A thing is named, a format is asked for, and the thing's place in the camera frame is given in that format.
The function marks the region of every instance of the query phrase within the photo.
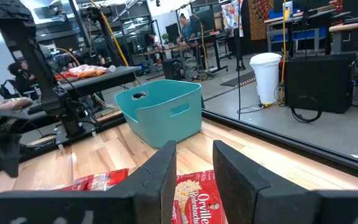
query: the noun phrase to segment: trash can lid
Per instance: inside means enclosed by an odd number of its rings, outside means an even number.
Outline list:
[[[251,58],[250,65],[276,65],[280,62],[281,55],[275,53],[262,53]]]

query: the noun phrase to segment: white trash can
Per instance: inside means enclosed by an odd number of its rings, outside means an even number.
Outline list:
[[[281,55],[263,53],[251,58],[250,66],[254,69],[257,91],[262,104],[275,103],[278,98],[278,64]]]

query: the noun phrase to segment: wooden floor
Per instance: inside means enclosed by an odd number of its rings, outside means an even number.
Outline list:
[[[177,174],[212,169],[215,139],[306,189],[358,190],[356,177],[206,119],[199,133],[178,143]],[[0,172],[0,192],[52,189],[86,175],[123,168],[129,168],[131,173],[155,152],[127,124],[122,124],[63,152],[56,150],[20,164],[16,179]]]

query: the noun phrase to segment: gray floor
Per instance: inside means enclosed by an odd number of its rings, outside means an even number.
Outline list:
[[[241,74],[252,70],[249,66],[251,56],[243,56],[247,70],[241,71]],[[236,60],[234,58],[231,60],[226,58],[221,60],[221,65],[228,65],[229,71],[221,70],[215,73],[213,79],[201,83],[203,86],[203,98],[206,100],[205,107],[207,110],[237,119],[238,114],[236,111],[239,109],[238,89],[220,85],[237,77],[237,72],[235,71]],[[146,83],[146,78],[148,77],[138,77],[138,80],[141,83]],[[132,88],[132,84],[129,83],[126,87]],[[120,91],[123,91],[121,86],[105,90],[103,91],[104,99],[106,102],[116,105],[114,96]],[[255,82],[241,87],[242,107],[254,105],[258,102],[259,97]],[[310,111],[302,111],[301,113],[305,117],[312,115]],[[344,114],[323,113],[322,117],[314,123],[304,124],[299,123],[293,118],[290,108],[282,108],[275,105],[254,113],[242,114],[241,120],[358,159],[358,108],[350,108]],[[52,132],[53,126],[44,127],[41,131],[44,134]],[[39,134],[33,131],[26,134],[22,142],[29,142],[37,138],[39,138]]]

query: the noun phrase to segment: bin handle hole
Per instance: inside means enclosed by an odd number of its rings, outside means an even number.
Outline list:
[[[180,106],[172,108],[169,111],[169,116],[170,117],[177,116],[177,115],[179,115],[181,113],[184,113],[184,112],[188,111],[189,109],[190,109],[190,104],[189,103],[182,104]]]
[[[132,100],[140,100],[142,98],[145,98],[149,95],[147,91],[142,91],[140,93],[135,93],[132,95]]]

